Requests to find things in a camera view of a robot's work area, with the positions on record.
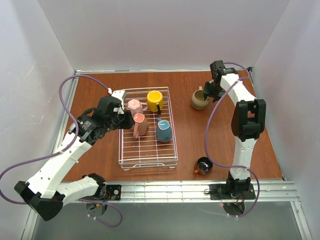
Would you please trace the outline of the yellow mug black handle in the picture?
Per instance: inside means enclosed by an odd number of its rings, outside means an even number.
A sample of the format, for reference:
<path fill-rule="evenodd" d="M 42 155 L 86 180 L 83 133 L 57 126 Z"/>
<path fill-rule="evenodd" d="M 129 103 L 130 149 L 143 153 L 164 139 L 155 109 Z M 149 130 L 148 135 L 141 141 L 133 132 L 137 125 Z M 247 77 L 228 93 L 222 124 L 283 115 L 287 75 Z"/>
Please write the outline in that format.
<path fill-rule="evenodd" d="M 160 115 L 164 107 L 163 94 L 160 91 L 152 90 L 147 94 L 146 99 L 148 109 Z"/>

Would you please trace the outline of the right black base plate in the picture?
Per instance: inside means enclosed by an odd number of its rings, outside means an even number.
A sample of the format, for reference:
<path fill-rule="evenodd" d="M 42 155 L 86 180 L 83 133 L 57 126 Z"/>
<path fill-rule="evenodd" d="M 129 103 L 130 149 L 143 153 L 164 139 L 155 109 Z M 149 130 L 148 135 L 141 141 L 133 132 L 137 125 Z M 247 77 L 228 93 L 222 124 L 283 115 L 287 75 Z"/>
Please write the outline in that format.
<path fill-rule="evenodd" d="M 207 189 L 204 190 L 205 195 L 210 195 L 211 200 L 255 200 L 256 193 L 252 184 L 250 184 L 248 190 L 227 190 L 225 183 L 210 184 Z"/>

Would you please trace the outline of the salmon pink floral mug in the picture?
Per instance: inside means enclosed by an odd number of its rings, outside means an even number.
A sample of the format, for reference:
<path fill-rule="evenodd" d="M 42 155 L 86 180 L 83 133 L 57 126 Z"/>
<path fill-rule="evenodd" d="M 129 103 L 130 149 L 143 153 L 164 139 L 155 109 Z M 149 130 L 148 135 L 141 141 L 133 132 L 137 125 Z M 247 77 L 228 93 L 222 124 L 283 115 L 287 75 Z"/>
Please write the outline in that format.
<path fill-rule="evenodd" d="M 137 113 L 133 117 L 133 138 L 137 139 L 140 136 L 144 136 L 148 133 L 148 121 L 144 114 Z"/>

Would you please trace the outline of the blue floral mug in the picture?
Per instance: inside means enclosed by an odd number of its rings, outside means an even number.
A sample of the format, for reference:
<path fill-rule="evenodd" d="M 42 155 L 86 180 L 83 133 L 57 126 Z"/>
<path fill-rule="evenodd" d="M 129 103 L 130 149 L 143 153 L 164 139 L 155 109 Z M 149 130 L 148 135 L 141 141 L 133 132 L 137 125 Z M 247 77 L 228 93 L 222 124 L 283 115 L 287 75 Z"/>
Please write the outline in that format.
<path fill-rule="evenodd" d="M 165 119 L 157 118 L 155 132 L 157 140 L 161 143 L 167 143 L 173 137 L 173 129 L 170 123 Z"/>

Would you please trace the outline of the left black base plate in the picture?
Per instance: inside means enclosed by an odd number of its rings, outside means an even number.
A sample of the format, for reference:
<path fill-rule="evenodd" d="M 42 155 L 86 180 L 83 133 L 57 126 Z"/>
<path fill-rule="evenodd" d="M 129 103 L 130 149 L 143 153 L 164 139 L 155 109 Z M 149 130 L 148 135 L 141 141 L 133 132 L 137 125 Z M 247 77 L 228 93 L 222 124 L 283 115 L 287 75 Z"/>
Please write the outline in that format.
<path fill-rule="evenodd" d="M 103 201 L 119 201 L 121 199 L 122 186 L 120 184 L 107 184 L 104 190 Z"/>

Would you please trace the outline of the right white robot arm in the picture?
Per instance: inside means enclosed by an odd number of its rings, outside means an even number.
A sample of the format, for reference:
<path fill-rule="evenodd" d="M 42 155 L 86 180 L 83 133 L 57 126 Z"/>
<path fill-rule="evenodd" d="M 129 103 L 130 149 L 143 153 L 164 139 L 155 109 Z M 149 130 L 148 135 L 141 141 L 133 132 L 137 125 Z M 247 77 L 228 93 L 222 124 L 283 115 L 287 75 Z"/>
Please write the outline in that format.
<path fill-rule="evenodd" d="M 249 194 L 251 199 L 255 199 L 249 169 L 255 144 L 265 130 L 266 102 L 251 94 L 238 72 L 233 67 L 226 67 L 222 60 L 211 63 L 210 72 L 212 79 L 204 84 L 204 98 L 210 97 L 219 104 L 228 96 L 235 106 L 231 120 L 231 131 L 235 137 L 233 163 L 229 166 L 226 182 L 210 187 L 211 198 L 237 199 Z"/>

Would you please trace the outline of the beige ceramic mug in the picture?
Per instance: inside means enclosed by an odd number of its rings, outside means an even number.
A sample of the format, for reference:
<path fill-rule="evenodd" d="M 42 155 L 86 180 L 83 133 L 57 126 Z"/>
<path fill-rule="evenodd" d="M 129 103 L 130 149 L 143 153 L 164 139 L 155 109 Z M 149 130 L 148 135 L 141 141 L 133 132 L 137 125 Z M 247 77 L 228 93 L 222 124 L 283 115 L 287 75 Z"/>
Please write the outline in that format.
<path fill-rule="evenodd" d="M 204 110 L 208 105 L 210 101 L 208 98 L 204 98 L 204 90 L 201 86 L 193 93 L 191 97 L 191 105 L 196 110 Z"/>

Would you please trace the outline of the aluminium front rail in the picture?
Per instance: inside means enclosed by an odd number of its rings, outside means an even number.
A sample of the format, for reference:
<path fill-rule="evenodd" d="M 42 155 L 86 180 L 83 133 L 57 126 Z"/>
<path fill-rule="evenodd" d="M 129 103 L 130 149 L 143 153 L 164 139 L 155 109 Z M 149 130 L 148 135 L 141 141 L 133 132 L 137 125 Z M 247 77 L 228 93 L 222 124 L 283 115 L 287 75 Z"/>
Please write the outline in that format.
<path fill-rule="evenodd" d="M 120 203 L 209 203 L 210 185 L 222 181 L 109 181 L 121 185 Z M 259 202 L 297 202 L 300 200 L 293 181 L 262 179 L 259 181 Z"/>

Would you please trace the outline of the dark glossy orange mug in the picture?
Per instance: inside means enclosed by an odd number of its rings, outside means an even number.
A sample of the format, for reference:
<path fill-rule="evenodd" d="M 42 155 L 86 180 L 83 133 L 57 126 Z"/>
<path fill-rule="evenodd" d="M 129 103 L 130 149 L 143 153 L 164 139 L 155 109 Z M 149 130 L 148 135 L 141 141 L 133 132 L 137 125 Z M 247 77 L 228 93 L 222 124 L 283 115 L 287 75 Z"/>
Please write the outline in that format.
<path fill-rule="evenodd" d="M 213 170 L 213 163 L 208 157 L 200 157 L 194 164 L 193 175 L 207 175 Z"/>

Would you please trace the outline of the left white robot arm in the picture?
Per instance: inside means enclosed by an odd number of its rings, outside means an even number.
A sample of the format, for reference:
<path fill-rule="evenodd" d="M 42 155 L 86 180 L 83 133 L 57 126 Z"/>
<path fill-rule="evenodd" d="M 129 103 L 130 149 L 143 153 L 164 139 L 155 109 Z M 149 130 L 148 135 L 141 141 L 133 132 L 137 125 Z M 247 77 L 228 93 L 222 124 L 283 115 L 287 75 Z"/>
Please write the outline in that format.
<path fill-rule="evenodd" d="M 125 110 L 127 93 L 116 90 L 102 97 L 97 105 L 87 109 L 69 127 L 55 156 L 26 182 L 19 181 L 14 190 L 44 221 L 53 219 L 61 209 L 76 200 L 105 200 L 106 180 L 91 173 L 78 181 L 62 180 L 86 153 L 106 133 L 117 129 L 130 129 L 134 125 L 132 114 Z"/>

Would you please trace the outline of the pale pink faceted mug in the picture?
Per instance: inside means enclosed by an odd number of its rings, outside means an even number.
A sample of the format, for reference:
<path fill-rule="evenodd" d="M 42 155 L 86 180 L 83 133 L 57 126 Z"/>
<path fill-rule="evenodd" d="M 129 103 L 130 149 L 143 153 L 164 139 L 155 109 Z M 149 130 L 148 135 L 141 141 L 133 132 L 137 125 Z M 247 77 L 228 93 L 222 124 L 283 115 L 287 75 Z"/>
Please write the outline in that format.
<path fill-rule="evenodd" d="M 143 114 L 144 111 L 148 110 L 148 104 L 146 102 L 140 102 L 137 99 L 131 99 L 127 103 L 127 110 L 131 112 L 132 117 L 136 114 Z"/>

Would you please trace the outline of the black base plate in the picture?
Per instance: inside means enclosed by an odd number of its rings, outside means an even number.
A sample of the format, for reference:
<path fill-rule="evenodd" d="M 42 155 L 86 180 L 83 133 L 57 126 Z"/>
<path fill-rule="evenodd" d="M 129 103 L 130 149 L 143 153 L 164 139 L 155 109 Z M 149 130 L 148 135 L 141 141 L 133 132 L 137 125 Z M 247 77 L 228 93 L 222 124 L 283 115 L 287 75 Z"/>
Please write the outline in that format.
<path fill-rule="evenodd" d="M 107 184 L 104 190 L 103 201 L 119 201 L 121 199 L 122 186 L 120 184 Z"/>
<path fill-rule="evenodd" d="M 210 184 L 207 189 L 204 190 L 205 195 L 210 195 L 211 200 L 255 200 L 256 193 L 252 184 L 250 184 L 248 190 L 227 190 L 225 183 Z"/>

